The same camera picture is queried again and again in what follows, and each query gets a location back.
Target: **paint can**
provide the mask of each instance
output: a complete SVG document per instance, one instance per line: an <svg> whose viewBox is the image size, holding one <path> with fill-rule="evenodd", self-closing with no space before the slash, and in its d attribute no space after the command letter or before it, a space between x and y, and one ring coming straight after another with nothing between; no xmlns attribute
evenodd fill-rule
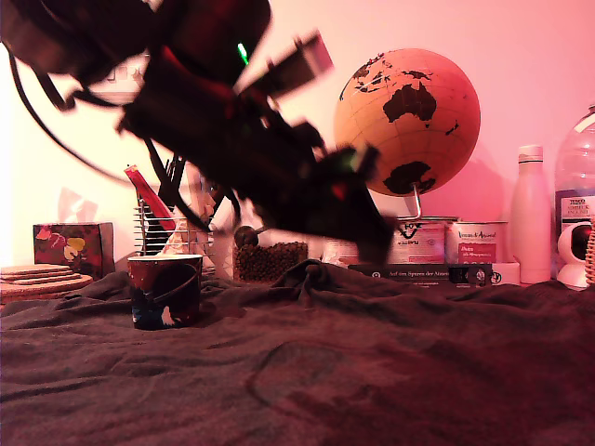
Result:
<svg viewBox="0 0 595 446"><path fill-rule="evenodd" d="M456 221L455 216L425 216L402 223L395 231L387 263L444 263L446 228Z"/></svg>
<svg viewBox="0 0 595 446"><path fill-rule="evenodd" d="M446 230L446 263L503 263L506 221L455 221Z"/></svg>

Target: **stack of cork coasters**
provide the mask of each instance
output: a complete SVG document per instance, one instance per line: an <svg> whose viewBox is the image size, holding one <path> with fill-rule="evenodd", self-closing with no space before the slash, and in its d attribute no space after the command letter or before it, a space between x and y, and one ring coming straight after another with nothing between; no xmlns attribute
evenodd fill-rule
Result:
<svg viewBox="0 0 595 446"><path fill-rule="evenodd" d="M587 255L585 258L585 273L587 275L587 284L595 283L595 217L591 219L591 233L588 236Z"/></svg>
<svg viewBox="0 0 595 446"><path fill-rule="evenodd" d="M0 303L56 298L91 282L91 276L73 272L70 267L63 265L6 267L0 269Z"/></svg>

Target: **white bottle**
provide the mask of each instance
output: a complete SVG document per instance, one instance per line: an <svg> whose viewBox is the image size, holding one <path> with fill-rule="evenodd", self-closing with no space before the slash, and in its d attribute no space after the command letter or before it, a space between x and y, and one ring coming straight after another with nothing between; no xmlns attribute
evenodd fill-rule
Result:
<svg viewBox="0 0 595 446"><path fill-rule="evenodd" d="M551 204L543 171L543 148L519 148L519 179L510 209L510 251L521 264L521 283L551 277Z"/></svg>

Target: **globe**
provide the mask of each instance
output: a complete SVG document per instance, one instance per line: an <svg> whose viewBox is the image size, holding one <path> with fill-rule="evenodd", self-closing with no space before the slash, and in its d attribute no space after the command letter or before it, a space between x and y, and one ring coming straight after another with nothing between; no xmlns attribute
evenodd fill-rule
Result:
<svg viewBox="0 0 595 446"><path fill-rule="evenodd" d="M335 141L380 152L371 190L404 196L439 188L471 156L480 131L473 85L453 61L423 49L368 60L338 98Z"/></svg>

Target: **jar of coffee beans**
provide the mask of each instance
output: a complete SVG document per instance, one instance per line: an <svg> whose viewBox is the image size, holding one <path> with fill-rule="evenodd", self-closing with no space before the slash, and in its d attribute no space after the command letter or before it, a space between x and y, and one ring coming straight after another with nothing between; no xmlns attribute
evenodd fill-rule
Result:
<svg viewBox="0 0 595 446"><path fill-rule="evenodd" d="M245 244L233 248L233 279L239 282L275 282L288 269L308 258L306 243L273 246Z"/></svg>

